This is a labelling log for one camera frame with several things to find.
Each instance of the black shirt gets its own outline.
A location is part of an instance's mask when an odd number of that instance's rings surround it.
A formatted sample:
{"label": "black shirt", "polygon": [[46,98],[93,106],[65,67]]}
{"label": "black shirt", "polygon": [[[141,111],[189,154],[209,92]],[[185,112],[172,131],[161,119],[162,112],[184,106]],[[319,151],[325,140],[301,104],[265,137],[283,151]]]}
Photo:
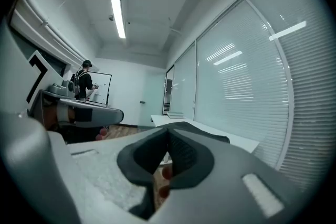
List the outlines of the black shirt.
{"label": "black shirt", "polygon": [[[80,76],[83,72],[86,72],[84,70],[80,70],[77,74],[77,76]],[[79,78],[79,96],[78,98],[86,98],[86,89],[91,90],[93,87],[91,76],[89,73],[83,74]]]}

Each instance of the whiteboard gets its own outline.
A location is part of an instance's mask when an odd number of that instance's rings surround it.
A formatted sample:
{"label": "whiteboard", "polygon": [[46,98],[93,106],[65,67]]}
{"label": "whiteboard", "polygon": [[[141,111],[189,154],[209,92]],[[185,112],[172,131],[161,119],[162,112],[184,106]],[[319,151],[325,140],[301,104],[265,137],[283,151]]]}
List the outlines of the whiteboard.
{"label": "whiteboard", "polygon": [[91,76],[92,83],[97,84],[99,88],[94,91],[87,90],[87,98],[89,98],[90,102],[100,103],[107,106],[108,93],[112,75],[96,72],[88,73]]}

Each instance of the dark window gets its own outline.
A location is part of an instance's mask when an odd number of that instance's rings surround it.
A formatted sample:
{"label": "dark window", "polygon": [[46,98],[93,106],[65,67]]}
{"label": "dark window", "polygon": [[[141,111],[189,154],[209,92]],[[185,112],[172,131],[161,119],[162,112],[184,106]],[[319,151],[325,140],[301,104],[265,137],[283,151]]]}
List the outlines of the dark window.
{"label": "dark window", "polygon": [[50,64],[55,71],[63,77],[64,70],[66,63],[56,59],[54,56],[48,54],[47,52],[41,50],[24,36],[22,36],[18,31],[16,31],[13,27],[11,27],[11,32],[13,38],[15,39],[18,47],[20,48],[21,52],[25,55],[26,59],[28,60],[30,56],[38,50],[38,52],[42,55],[42,57]]}

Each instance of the window blind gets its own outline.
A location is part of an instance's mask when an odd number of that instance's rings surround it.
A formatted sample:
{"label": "window blind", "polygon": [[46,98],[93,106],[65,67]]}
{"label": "window blind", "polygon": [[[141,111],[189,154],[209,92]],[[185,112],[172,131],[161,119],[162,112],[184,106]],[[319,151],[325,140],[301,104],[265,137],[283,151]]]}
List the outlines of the window blind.
{"label": "window blind", "polygon": [[305,189],[326,173],[336,146],[334,21],[323,0],[250,1],[279,33],[290,67],[294,120],[280,170]]}
{"label": "window blind", "polygon": [[244,0],[200,36],[195,120],[260,141],[254,154],[275,167],[288,123],[288,89],[269,36]]}
{"label": "window blind", "polygon": [[182,112],[188,119],[194,119],[196,90],[196,49],[192,44],[176,61],[172,84],[170,111]]}

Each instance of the white table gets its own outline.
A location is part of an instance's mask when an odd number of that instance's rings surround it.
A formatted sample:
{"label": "white table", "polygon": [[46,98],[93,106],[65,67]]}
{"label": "white table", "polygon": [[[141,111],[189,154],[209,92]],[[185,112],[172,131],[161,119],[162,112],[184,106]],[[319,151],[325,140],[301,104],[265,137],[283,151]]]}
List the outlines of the white table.
{"label": "white table", "polygon": [[258,146],[259,142],[252,140],[252,139],[248,139],[248,138],[244,138],[238,135],[234,135],[234,134],[229,134],[226,132],[223,132],[221,130],[209,127],[207,125],[204,125],[202,123],[196,122],[196,121],[192,121],[189,119],[171,119],[168,116],[160,116],[160,115],[151,115],[153,123],[155,124],[155,127],[164,125],[164,124],[169,124],[169,123],[176,123],[176,122],[187,122],[193,126],[195,126],[196,128],[199,128],[200,130],[210,133],[210,134],[214,134],[214,135],[221,135],[221,136],[227,136],[230,139],[230,144],[231,145],[235,145],[238,147],[241,147],[243,149],[245,149],[246,151],[252,153],[255,148]]}

